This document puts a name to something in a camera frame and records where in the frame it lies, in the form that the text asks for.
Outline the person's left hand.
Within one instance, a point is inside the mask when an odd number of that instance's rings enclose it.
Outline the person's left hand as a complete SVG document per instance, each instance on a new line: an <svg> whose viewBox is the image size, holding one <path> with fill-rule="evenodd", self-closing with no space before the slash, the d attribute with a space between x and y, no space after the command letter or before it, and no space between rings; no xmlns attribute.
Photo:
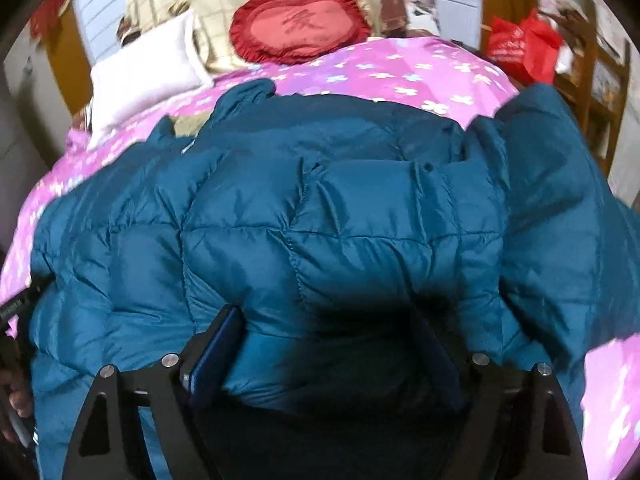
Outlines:
<svg viewBox="0 0 640 480"><path fill-rule="evenodd" d="M8 396L9 404L21 418L32 416L34 402L32 390L25 375L19 368L2 368L0 374L1 390ZM12 428L6 410L1 410L1 432L9 442L18 443L17 434Z"/></svg>

